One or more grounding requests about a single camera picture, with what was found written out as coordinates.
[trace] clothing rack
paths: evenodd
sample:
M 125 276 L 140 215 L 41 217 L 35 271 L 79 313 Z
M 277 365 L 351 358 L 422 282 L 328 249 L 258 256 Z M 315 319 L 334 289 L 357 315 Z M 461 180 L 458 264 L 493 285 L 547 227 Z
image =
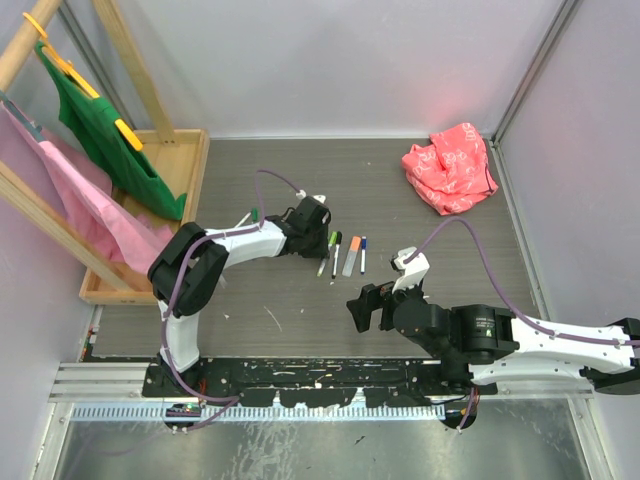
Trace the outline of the clothing rack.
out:
M 143 152 L 175 195 L 187 193 L 181 221 L 158 217 L 126 192 L 114 190 L 113 198 L 133 216 L 144 214 L 154 227 L 169 225 L 175 232 L 195 219 L 209 150 L 209 134 L 203 129 L 176 130 L 158 96 L 142 56 L 116 0 L 92 0 L 122 63 L 131 77 L 154 130 L 137 130 Z M 31 16 L 46 28 L 62 0 L 38 0 Z M 0 57 L 0 90 L 7 91 L 40 38 L 27 20 Z M 74 257 L 87 266 L 80 297 L 95 304 L 153 304 L 151 284 L 126 264 L 108 260 L 69 223 L 24 183 L 0 158 L 0 196 L 18 209 Z

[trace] wooden base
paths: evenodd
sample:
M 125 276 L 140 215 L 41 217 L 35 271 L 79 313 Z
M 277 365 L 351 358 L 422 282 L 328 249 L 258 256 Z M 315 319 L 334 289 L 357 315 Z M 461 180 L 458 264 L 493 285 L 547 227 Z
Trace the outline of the wooden base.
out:
M 196 218 L 202 177 L 209 152 L 209 135 L 206 130 L 176 130 L 176 143 L 162 142 L 153 130 L 138 130 L 136 135 L 144 144 L 143 151 L 160 177 L 167 183 L 171 192 L 181 195 L 187 192 L 187 202 L 182 221 L 166 220 L 151 213 L 149 209 L 124 192 L 116 192 L 114 198 L 133 216 L 144 214 L 155 227 L 169 225 L 175 232 L 182 223 L 191 222 Z M 100 305 L 137 304 L 151 305 L 156 300 L 151 291 L 151 284 L 142 274 L 131 271 L 122 264 L 124 270 L 129 270 L 129 283 L 136 288 L 126 290 L 116 289 L 98 277 L 92 270 L 87 269 L 80 298 L 88 303 Z

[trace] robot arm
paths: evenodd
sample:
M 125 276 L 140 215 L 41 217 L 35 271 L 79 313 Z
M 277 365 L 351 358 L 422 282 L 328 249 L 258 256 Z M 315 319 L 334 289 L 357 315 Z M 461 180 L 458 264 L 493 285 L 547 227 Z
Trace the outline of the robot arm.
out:
M 228 230 L 203 230 L 187 223 L 174 235 L 148 272 L 161 314 L 179 280 L 179 270 L 187 250 L 201 238 L 219 234 L 220 238 L 202 243 L 180 285 L 177 301 L 167 323 L 167 346 L 179 373 L 200 358 L 197 335 L 200 311 L 211 299 L 222 271 L 238 263 L 260 257 L 298 254 L 305 258 L 328 256 L 327 236 L 331 213 L 324 197 L 304 197 L 284 215 L 266 217 L 258 224 Z M 160 355 L 167 362 L 166 352 Z
M 391 261 L 400 273 L 395 282 L 366 285 L 347 302 L 358 332 L 369 329 L 371 313 L 382 308 L 381 330 L 395 329 L 441 361 L 441 381 L 467 391 L 473 385 L 513 380 L 591 381 L 596 391 L 640 393 L 640 364 L 629 340 L 640 339 L 640 321 L 625 318 L 601 328 L 545 322 L 540 327 L 591 339 L 617 339 L 618 345 L 583 343 L 549 336 L 504 308 L 467 305 L 444 309 L 423 298 L 429 269 L 423 254 L 408 248 Z

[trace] yellow clothes hanger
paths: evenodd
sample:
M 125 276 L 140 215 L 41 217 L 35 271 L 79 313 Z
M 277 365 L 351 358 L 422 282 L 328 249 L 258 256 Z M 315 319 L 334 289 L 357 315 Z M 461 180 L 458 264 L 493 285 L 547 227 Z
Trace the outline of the yellow clothes hanger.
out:
M 22 15 L 24 16 L 24 18 L 29 20 L 29 22 L 31 22 L 31 24 L 38 31 L 38 33 L 40 34 L 40 40 L 45 45 L 42 50 L 49 56 L 49 58 L 51 58 L 58 69 L 60 69 L 60 71 L 65 75 L 71 77 L 76 82 L 78 87 L 90 98 L 100 98 L 100 94 L 96 92 L 91 85 L 89 85 L 89 83 L 76 71 L 75 68 L 73 68 L 73 64 L 68 60 L 64 60 L 60 55 L 58 55 L 56 49 L 53 48 L 53 45 L 51 45 L 51 42 L 49 42 L 49 36 L 47 35 L 47 32 L 44 31 L 40 24 L 36 22 L 36 20 L 28 13 L 25 12 Z M 127 125 L 124 120 L 119 118 L 115 121 L 115 125 L 122 136 L 127 140 L 127 142 L 131 144 L 134 150 L 136 150 L 137 152 L 142 150 L 142 142 L 136 136 L 136 134 L 133 133 L 133 130 L 129 128 L 129 125 Z

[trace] scratched surface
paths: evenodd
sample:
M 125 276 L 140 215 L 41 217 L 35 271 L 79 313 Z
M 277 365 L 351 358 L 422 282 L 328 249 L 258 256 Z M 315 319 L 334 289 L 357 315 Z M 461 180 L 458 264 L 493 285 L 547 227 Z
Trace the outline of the scratched surface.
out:
M 415 356 L 424 352 L 395 332 L 372 329 L 358 334 L 345 307 L 367 283 L 396 278 L 389 266 L 394 252 L 417 246 L 435 228 L 437 215 L 413 191 L 400 166 L 419 139 L 394 140 L 224 140 L 211 144 L 198 222 L 204 228 L 235 225 L 257 200 L 253 172 L 271 168 L 309 194 L 324 194 L 331 229 L 368 239 L 367 269 L 331 283 L 316 277 L 319 262 L 300 257 L 259 259 L 225 272 L 201 315 L 199 344 L 204 355 L 237 356 Z M 494 179 L 500 180 L 493 168 Z M 268 214 L 297 205 L 292 191 L 261 178 Z M 537 315 L 503 191 L 464 214 L 485 244 L 505 290 L 525 313 Z M 442 306 L 487 303 L 502 306 L 464 227 L 448 227 L 426 252 L 431 264 L 424 290 Z M 97 355 L 155 355 L 160 321 L 155 307 L 105 308 L 95 346 Z
M 149 423 L 71 423 L 56 478 L 590 478 L 567 402 L 559 399 L 482 399 L 477 421 L 462 435 L 438 421 L 264 421 L 214 423 L 144 443 L 162 429 L 167 430 Z M 136 445 L 141 446 L 119 457 L 90 450 Z

